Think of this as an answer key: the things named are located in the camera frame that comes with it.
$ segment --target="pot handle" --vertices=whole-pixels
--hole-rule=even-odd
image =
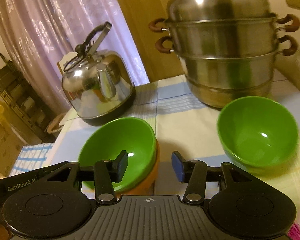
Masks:
[[[283,27],[279,27],[279,28],[277,28],[277,31],[283,30],[283,31],[286,31],[287,33],[292,33],[292,32],[297,31],[300,28],[300,19],[293,14],[287,14],[286,17],[277,19],[278,24],[285,24],[290,21],[292,21],[292,23],[290,25],[285,25]]]
[[[165,19],[164,18],[158,18],[153,20],[152,22],[150,22],[148,24],[148,28],[153,31],[154,33],[163,33],[164,31],[167,31],[167,28],[161,28],[161,27],[157,27],[157,23],[162,23],[164,22]]]
[[[161,37],[160,39],[158,39],[158,40],[155,42],[154,46],[155,46],[155,48],[156,48],[158,51],[160,51],[161,53],[170,54],[170,53],[173,52],[174,50],[173,50],[173,49],[169,49],[169,48],[165,48],[165,47],[163,46],[163,43],[164,43],[165,41],[172,41],[172,38],[169,37],[169,36],[163,36],[163,37]]]
[[[296,39],[293,38],[290,35],[284,35],[283,37],[278,38],[279,43],[282,43],[282,42],[285,42],[285,41],[290,41],[290,43],[291,43],[290,48],[283,49],[281,51],[278,51],[277,53],[278,54],[282,53],[284,56],[291,56],[291,55],[295,54],[295,52],[298,49],[298,43],[297,43]]]

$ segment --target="blue and white checkered cloth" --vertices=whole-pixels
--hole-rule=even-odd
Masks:
[[[41,143],[23,146],[10,176],[41,168],[53,145],[54,143]]]

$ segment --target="tablecloth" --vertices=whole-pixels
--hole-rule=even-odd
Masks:
[[[159,176],[155,194],[183,194],[186,185],[177,182],[170,158],[178,150],[186,159],[200,159],[209,166],[229,162],[216,130],[219,111],[201,103],[189,90],[185,76],[177,76],[136,87],[133,106],[125,116],[146,120],[154,129],[160,145]],[[271,95],[294,115],[300,130],[300,92],[287,80],[277,80]],[[65,124],[44,166],[68,161],[77,161],[80,150],[89,136],[98,129],[73,117]],[[273,178],[261,178],[271,186],[288,195],[296,204],[297,221],[300,224],[300,142],[298,158],[289,173]],[[94,193],[82,188],[89,198]],[[207,185],[206,198],[217,192],[216,183]]]

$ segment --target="bowl rim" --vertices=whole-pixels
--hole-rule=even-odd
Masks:
[[[151,127],[151,125],[150,125],[147,121],[145,121],[145,120],[143,120],[143,119],[141,119],[141,118],[138,118],[138,117],[133,117],[133,116],[127,116],[127,117],[117,118],[117,119],[115,119],[115,120],[112,120],[112,121],[110,121],[110,122],[108,122],[108,123],[102,125],[102,126],[99,127],[96,131],[94,131],[94,132],[89,136],[89,138],[86,140],[86,142],[84,143],[84,145],[82,146],[82,148],[81,148],[81,150],[80,150],[80,153],[79,153],[79,156],[78,156],[78,162],[79,162],[79,158],[80,158],[80,156],[81,156],[81,154],[82,154],[83,148],[86,146],[86,144],[88,143],[88,141],[91,139],[91,137],[92,137],[95,133],[97,133],[98,131],[100,131],[100,129],[102,129],[103,127],[106,127],[106,126],[110,125],[111,123],[116,122],[116,121],[119,121],[119,120],[122,120],[122,119],[125,119],[125,120],[137,120],[138,122],[142,122],[143,124],[145,124],[145,125],[148,127],[148,129],[150,130],[150,132],[151,132],[151,137],[152,137],[152,141],[154,142],[154,143],[152,144],[152,147],[151,147],[151,153],[152,153],[153,157],[152,157],[151,161],[147,164],[147,166],[146,166],[144,169],[147,169],[147,168],[149,167],[149,165],[150,165],[150,166],[151,166],[150,171],[151,171],[152,168],[153,168],[153,165],[154,165],[154,163],[155,163],[156,156],[157,156],[157,139],[156,139],[156,137],[155,137],[155,133],[154,133],[153,128]],[[126,187],[127,187],[127,185],[125,185],[125,186],[124,186],[124,185],[119,185],[119,186],[114,187],[114,190],[115,190],[116,192],[117,192],[117,191],[118,191],[118,192],[122,192],[122,191],[125,191],[125,190],[126,190],[126,189],[125,189]]]
[[[295,142],[294,145],[293,145],[292,151],[291,151],[289,154],[287,154],[287,156],[286,156],[284,159],[282,159],[280,162],[278,162],[277,164],[274,164],[274,165],[260,165],[260,164],[256,164],[256,163],[247,161],[247,160],[245,160],[245,159],[239,157],[238,155],[236,155],[232,150],[230,150],[229,147],[226,145],[226,143],[225,143],[225,142],[223,141],[223,139],[222,139],[222,136],[221,136],[221,134],[220,134],[220,128],[219,128],[219,127],[220,127],[219,123],[220,123],[220,117],[221,117],[221,115],[224,113],[224,111],[227,109],[227,107],[229,107],[231,104],[233,104],[233,103],[235,103],[235,102],[237,102],[237,101],[240,101],[240,100],[247,99],[247,98],[260,98],[261,100],[267,100],[267,101],[276,103],[276,104],[280,105],[280,107],[281,107],[285,112],[287,112],[288,115],[289,115],[289,116],[291,117],[291,119],[292,119],[292,122],[293,122],[293,124],[294,124],[294,128],[295,128],[295,130],[296,130],[296,134],[297,134],[297,135],[296,135],[296,142]],[[222,110],[220,111],[219,116],[218,116],[218,120],[217,120],[217,131],[218,131],[219,140],[220,140],[220,142],[221,142],[223,148],[224,148],[229,154],[233,155],[233,156],[234,156],[235,158],[237,158],[241,163],[246,164],[246,165],[249,165],[249,166],[251,166],[251,167],[256,167],[256,168],[274,167],[274,166],[280,165],[280,164],[282,164],[282,163],[285,163],[285,162],[286,162],[287,160],[289,160],[289,159],[293,156],[293,154],[296,152],[297,147],[298,147],[298,142],[299,142],[299,128],[298,128],[297,121],[295,120],[295,118],[294,118],[294,116],[292,115],[292,113],[290,113],[290,111],[289,111],[285,106],[283,106],[282,104],[280,104],[280,103],[278,103],[278,102],[276,102],[276,101],[274,101],[274,100],[272,100],[272,99],[270,99],[270,98],[259,97],[259,96],[246,96],[246,97],[237,98],[237,99],[231,101],[230,103],[228,103],[227,105],[225,105],[225,106],[222,108]]]

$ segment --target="stainless steel kettle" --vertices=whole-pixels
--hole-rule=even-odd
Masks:
[[[64,68],[63,90],[81,117],[90,125],[102,125],[123,114],[133,103],[135,87],[116,52],[97,51],[111,29],[109,22],[94,28],[78,53]],[[96,42],[92,38],[101,32]]]

